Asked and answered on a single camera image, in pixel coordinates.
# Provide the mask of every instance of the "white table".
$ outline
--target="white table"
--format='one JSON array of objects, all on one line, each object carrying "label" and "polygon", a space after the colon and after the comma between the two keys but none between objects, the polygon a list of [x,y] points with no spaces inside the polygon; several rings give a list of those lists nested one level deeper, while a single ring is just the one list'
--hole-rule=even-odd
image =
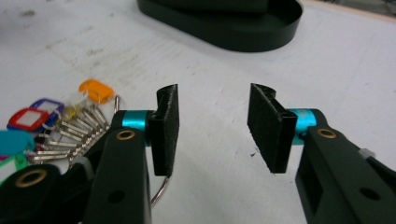
[{"label": "white table", "polygon": [[0,127],[90,77],[127,109],[157,108],[155,91],[177,83],[175,171],[153,223],[305,223],[294,183],[302,148],[293,147],[287,174],[268,172],[247,126],[250,83],[277,90],[285,107],[321,109],[396,169],[395,56],[396,20],[320,2],[304,1],[287,46],[238,53],[143,15],[133,0],[4,0]]}]

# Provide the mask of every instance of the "key tag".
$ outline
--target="key tag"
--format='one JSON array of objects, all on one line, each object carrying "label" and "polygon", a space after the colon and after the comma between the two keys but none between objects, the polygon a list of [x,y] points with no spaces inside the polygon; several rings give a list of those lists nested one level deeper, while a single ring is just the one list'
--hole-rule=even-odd
[{"label": "key tag", "polygon": [[81,108],[88,100],[87,92],[74,92],[64,97],[64,110],[61,113],[62,120],[58,119],[57,122],[69,121],[81,112]]},{"label": "key tag", "polygon": [[0,155],[15,156],[25,150],[35,149],[32,135],[24,131],[0,131]]},{"label": "key tag", "polygon": [[[92,96],[97,95],[96,92],[87,92],[86,94]],[[85,101],[85,104],[81,106],[88,108],[97,118],[100,118],[103,123],[106,123],[107,120],[112,120],[115,108],[120,109],[120,97],[115,95],[111,99],[106,99],[106,103],[102,102],[102,97],[100,95],[97,95],[95,99],[97,99],[98,102],[89,98],[89,100]]]},{"label": "key tag", "polygon": [[64,110],[64,104],[51,99],[42,98],[30,105],[30,108],[47,111],[49,117],[45,122],[45,126],[50,127],[53,126],[60,117],[61,112]]},{"label": "key tag", "polygon": [[17,154],[0,161],[0,186],[10,175],[25,168],[28,164],[29,162],[23,154]]},{"label": "key tag", "polygon": [[87,92],[88,98],[97,104],[105,104],[114,96],[113,89],[95,79],[88,79],[82,82],[78,90]]},{"label": "key tag", "polygon": [[49,119],[47,111],[36,108],[24,108],[15,113],[8,121],[9,130],[35,132]]}]

